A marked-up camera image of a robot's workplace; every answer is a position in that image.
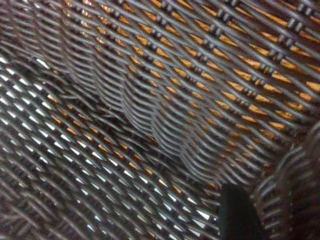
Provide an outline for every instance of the wicker weave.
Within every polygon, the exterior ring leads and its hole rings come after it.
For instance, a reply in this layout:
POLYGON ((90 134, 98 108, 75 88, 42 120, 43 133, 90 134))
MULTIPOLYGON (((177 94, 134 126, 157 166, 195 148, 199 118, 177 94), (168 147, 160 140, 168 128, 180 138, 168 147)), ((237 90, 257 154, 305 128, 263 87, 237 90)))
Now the wicker weave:
POLYGON ((318 1, 0 0, 0 32, 0 239, 219 239, 227 182, 320 239, 318 1))

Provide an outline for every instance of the synthetic rattan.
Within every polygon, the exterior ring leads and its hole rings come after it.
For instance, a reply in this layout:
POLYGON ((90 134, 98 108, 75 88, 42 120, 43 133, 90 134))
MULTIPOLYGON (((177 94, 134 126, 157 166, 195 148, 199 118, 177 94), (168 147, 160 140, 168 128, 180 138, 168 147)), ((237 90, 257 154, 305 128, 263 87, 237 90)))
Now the synthetic rattan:
POLYGON ((316 0, 0 0, 0 239, 218 239, 223 183, 320 239, 316 0))

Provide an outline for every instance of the dark brown wicker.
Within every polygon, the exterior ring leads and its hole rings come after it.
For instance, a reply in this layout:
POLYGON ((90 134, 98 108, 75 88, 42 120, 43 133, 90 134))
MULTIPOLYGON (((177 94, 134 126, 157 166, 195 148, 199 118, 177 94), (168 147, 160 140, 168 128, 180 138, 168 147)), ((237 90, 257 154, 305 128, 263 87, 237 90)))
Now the dark brown wicker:
POLYGON ((0 240, 318 240, 319 103, 317 0, 0 0, 0 240))

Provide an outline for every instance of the wicker seat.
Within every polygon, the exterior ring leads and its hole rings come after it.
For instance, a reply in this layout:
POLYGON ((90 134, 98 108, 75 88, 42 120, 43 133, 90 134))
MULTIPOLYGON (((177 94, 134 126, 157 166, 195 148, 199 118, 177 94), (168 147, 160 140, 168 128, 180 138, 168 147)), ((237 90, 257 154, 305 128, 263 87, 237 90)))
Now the wicker seat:
POLYGON ((320 239, 316 0, 0 0, 0 239, 219 239, 224 183, 320 239))

